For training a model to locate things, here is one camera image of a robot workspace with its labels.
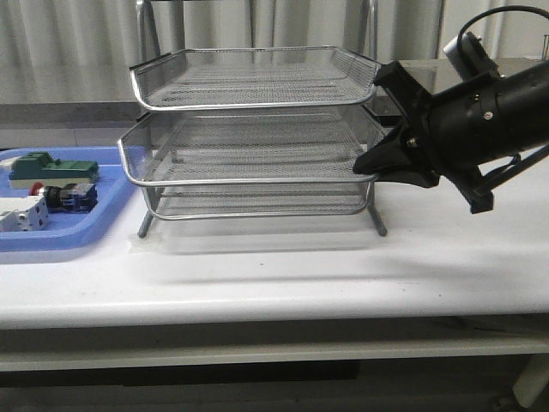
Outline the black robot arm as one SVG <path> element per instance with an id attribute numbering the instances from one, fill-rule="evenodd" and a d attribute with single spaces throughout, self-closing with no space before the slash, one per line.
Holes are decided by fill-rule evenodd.
<path id="1" fill-rule="evenodd" d="M 356 174 L 423 188 L 445 177 L 478 214 L 492 210 L 494 188 L 548 156 L 546 63 L 509 77 L 489 70 L 438 94 L 397 61 L 374 82 L 402 119 L 357 158 Z"/>

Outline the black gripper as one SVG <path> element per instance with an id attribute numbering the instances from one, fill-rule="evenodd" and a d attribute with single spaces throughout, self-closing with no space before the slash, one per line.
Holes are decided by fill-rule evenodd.
<path id="1" fill-rule="evenodd" d="M 479 189 L 486 179 L 479 165 L 496 158 L 489 145 L 503 131 L 496 90 L 501 82 L 496 71 L 488 71 L 430 94 L 398 61 L 382 64 L 373 84 L 395 103 L 407 125 L 397 125 L 359 156 L 353 172 L 422 188 L 437 186 L 444 176 L 473 214 L 492 210 L 492 191 Z"/>

